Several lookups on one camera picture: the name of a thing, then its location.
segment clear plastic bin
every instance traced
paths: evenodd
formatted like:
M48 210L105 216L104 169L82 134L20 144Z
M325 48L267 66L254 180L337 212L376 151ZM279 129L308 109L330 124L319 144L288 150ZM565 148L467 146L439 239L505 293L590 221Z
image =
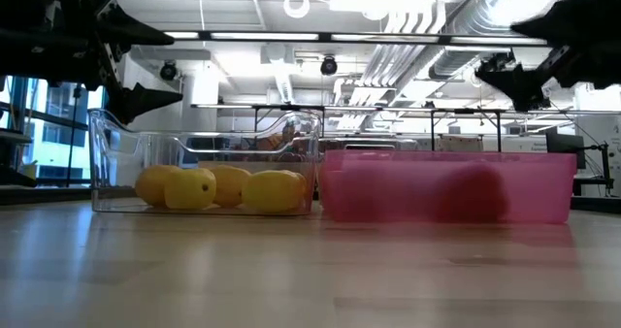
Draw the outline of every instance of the clear plastic bin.
M227 165L250 173L288 170L306 180L297 208L269 215L301 215L311 211L318 155L319 118L288 113L257 133L134 132L104 110L89 111L92 207L97 212L266 214L245 205L201 210L152 207L137 197L135 183L154 165L183 169Z
M337 221L564 223L575 155L328 150L319 175Z

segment pink plastic bin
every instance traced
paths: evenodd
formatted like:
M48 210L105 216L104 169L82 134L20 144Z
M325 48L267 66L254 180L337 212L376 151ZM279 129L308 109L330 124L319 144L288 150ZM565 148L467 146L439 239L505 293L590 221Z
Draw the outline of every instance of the pink plastic bin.
M319 185L336 221L564 223L575 155L328 150Z

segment wooden table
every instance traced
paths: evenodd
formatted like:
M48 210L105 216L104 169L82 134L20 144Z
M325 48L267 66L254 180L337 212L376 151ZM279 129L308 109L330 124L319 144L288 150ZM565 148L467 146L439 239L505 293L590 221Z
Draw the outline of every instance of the wooden table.
M621 327L621 220L336 225L0 210L0 327Z

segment ceiling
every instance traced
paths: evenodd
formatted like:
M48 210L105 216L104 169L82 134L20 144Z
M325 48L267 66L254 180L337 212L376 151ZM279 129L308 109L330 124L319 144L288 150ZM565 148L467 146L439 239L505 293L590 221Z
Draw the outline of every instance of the ceiling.
M326 2L310 0L310 11L302 18L294 18L285 13L284 0L118 0L121 7L131 16L160 30L268 30L268 31L328 31L328 32L381 32L386 27L387 18L370 20L361 13L331 11ZM446 10L457 7L463 0L445 0ZM211 54L211 59L222 71L219 93L227 102L241 102L248 95L265 95L276 89L276 81L270 70L260 65L262 44L257 43L177 43L171 49L202 50ZM290 80L294 97L298 89L316 90L317 101L320 90L332 92L337 77L359 77L364 72L376 46L365 45L326 45L296 44L298 69ZM143 47L132 51L141 58L148 54L149 60L143 62L153 71L158 71L162 60L157 60L157 49ZM334 77L321 76L319 66L323 55L335 55L339 72ZM183 71L191 72L200 67L200 61L180 61ZM437 107L462 107L487 103L497 107L508 107L510 101L505 95L489 86L473 86L470 78L462 82L450 82L431 94L429 98ZM565 107L572 100L559 98L559 106Z

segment camera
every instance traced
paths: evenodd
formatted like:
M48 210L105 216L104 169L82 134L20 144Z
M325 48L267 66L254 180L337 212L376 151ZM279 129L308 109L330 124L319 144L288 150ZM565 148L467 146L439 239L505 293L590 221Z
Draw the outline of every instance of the camera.
M321 63L321 74L323 76L332 76L337 73L338 69L337 61L334 59L334 56L325 56L323 58L323 62Z
M164 61L159 77L164 81L174 81L177 76L177 65L174 60Z

